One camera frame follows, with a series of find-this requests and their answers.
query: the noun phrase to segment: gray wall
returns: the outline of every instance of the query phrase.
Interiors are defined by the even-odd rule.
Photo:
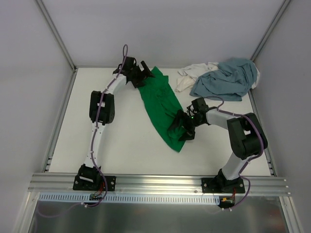
[[[311,232],[311,1],[293,0],[256,60],[259,115],[280,176],[290,182],[305,232]]]
[[[77,66],[250,58],[283,0],[43,0]]]
[[[13,230],[40,171],[70,68],[33,0],[0,7],[0,231]]]

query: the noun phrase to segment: white table surface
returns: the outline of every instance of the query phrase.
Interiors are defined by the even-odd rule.
[[[111,80],[113,68],[80,68],[70,96],[65,118],[54,151],[50,172],[76,173],[83,164],[91,135],[88,116],[93,90],[104,90]],[[169,76],[174,90],[177,69],[160,69]],[[195,99],[190,89],[175,92],[186,107]],[[209,106],[220,102],[209,100]],[[107,128],[102,171],[107,174],[150,175],[216,175],[229,159],[232,150],[228,131],[217,126],[201,125],[195,139],[186,141],[178,153],[169,148],[153,127],[140,93],[128,83],[115,95],[116,115]],[[249,96],[241,102],[226,102],[222,109],[235,113],[252,112]],[[245,169],[246,176],[270,176],[264,155]]]

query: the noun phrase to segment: green towel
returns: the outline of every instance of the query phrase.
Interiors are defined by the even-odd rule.
[[[180,152],[185,141],[178,141],[185,130],[178,127],[168,132],[179,109],[182,109],[178,99],[169,85],[169,77],[154,67],[151,71],[155,78],[144,80],[145,86],[139,87],[148,116],[159,135],[173,150]]]

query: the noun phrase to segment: pile of cloth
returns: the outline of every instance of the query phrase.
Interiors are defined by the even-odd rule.
[[[255,64],[243,58],[233,58],[226,62],[194,64],[178,71],[176,92],[192,88],[195,97],[218,96],[225,101],[241,101],[242,97],[254,89],[260,77]]]

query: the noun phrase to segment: cable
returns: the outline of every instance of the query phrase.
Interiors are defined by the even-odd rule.
[[[239,205],[246,199],[246,197],[248,196],[248,194],[249,194],[249,192],[250,192],[250,189],[251,189],[251,181],[250,181],[248,178],[246,178],[246,177],[244,177],[244,176],[241,176],[241,173],[244,171],[244,169],[246,168],[246,166],[247,166],[252,160],[257,159],[257,158],[259,158],[259,157],[262,156],[263,151],[264,151],[263,139],[262,139],[262,137],[261,137],[261,135],[260,135],[258,129],[256,128],[255,124],[252,122],[252,120],[251,120],[248,116],[245,116],[245,115],[242,115],[242,114],[235,114],[235,113],[228,112],[228,111],[225,111],[225,110],[221,110],[221,109],[220,109],[220,107],[223,106],[223,104],[225,103],[225,101],[224,101],[223,98],[221,98],[221,97],[219,97],[219,96],[208,96],[208,97],[205,97],[205,98],[206,98],[206,99],[217,98],[217,99],[220,99],[220,100],[222,101],[222,103],[219,104],[219,105],[217,106],[217,111],[218,111],[218,112],[220,112],[220,113],[225,113],[225,114],[228,114],[228,115],[231,115],[231,116],[243,117],[244,119],[246,119],[247,122],[248,122],[248,123],[252,126],[252,128],[254,129],[254,131],[255,131],[255,133],[256,133],[256,136],[258,137],[259,142],[260,142],[260,151],[259,151],[259,154],[258,154],[257,156],[252,157],[252,158],[249,158],[249,159],[247,160],[247,162],[243,165],[243,167],[242,167],[242,168],[240,169],[240,171],[239,171],[239,176],[240,176],[242,179],[248,181],[248,188],[247,188],[247,191],[246,191],[244,197],[243,197],[238,203],[236,203],[233,207],[229,208],[229,210],[231,210],[231,209],[233,209],[233,208],[239,206]]]
[[[100,175],[102,176],[103,180],[104,180],[104,185],[105,185],[105,193],[103,195],[103,197],[101,199],[99,199],[99,201],[95,204],[85,204],[84,202],[78,202],[78,203],[75,203],[73,204],[72,206],[70,206],[67,210],[65,210],[64,212],[61,212],[60,214],[56,214],[56,215],[45,215],[43,213],[41,213],[39,211],[39,202],[38,202],[38,205],[36,207],[36,213],[38,215],[40,215],[41,217],[44,217],[44,218],[54,218],[54,217],[60,217],[64,214],[66,214],[68,211],[70,211],[72,208],[78,206],[78,205],[84,205],[85,207],[95,207],[97,205],[99,205],[106,197],[107,195],[107,190],[108,190],[108,185],[107,185],[107,180],[106,180],[106,177],[105,175],[102,173],[101,169],[97,166],[97,164],[95,163],[95,160],[94,160],[94,156],[93,156],[93,153],[94,153],[94,150],[93,150],[93,147],[94,147],[94,140],[95,140],[95,136],[96,136],[96,133],[97,133],[97,130],[98,130],[98,118],[99,118],[99,114],[100,114],[100,109],[101,109],[101,105],[102,105],[102,102],[103,102],[103,98],[104,98],[104,93],[108,90],[108,88],[113,84],[113,82],[118,78],[118,76],[121,74],[121,71],[123,69],[123,66],[124,66],[124,63],[125,63],[125,59],[127,57],[127,52],[128,52],[128,45],[125,44],[123,46],[123,61],[122,61],[122,64],[121,64],[121,67],[116,75],[116,77],[108,84],[108,86],[106,87],[106,89],[102,92],[102,95],[101,95],[101,99],[100,99],[100,102],[99,102],[99,105],[98,105],[98,110],[97,110],[97,115],[96,115],[96,119],[95,119],[95,124],[96,124],[96,128],[94,130],[94,134],[92,136],[92,141],[91,141],[91,159],[92,159],[92,162],[93,162],[93,165],[94,167],[97,169],[97,171],[100,173]]]

